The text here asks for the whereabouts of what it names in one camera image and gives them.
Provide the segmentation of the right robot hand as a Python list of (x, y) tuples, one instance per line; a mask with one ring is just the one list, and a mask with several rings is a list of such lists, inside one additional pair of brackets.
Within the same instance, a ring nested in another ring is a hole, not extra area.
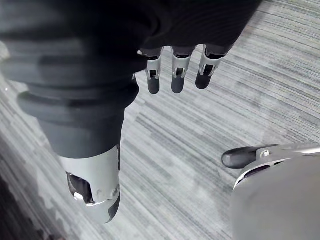
[(35, 117), (67, 175), (70, 193), (99, 223), (120, 199), (121, 133), (135, 100), (136, 73), (160, 89), (164, 47), (172, 49), (171, 89), (184, 88), (203, 45), (196, 87), (205, 89), (261, 5), (259, 0), (3, 0), (0, 40), (7, 79), (27, 91), (17, 102)]

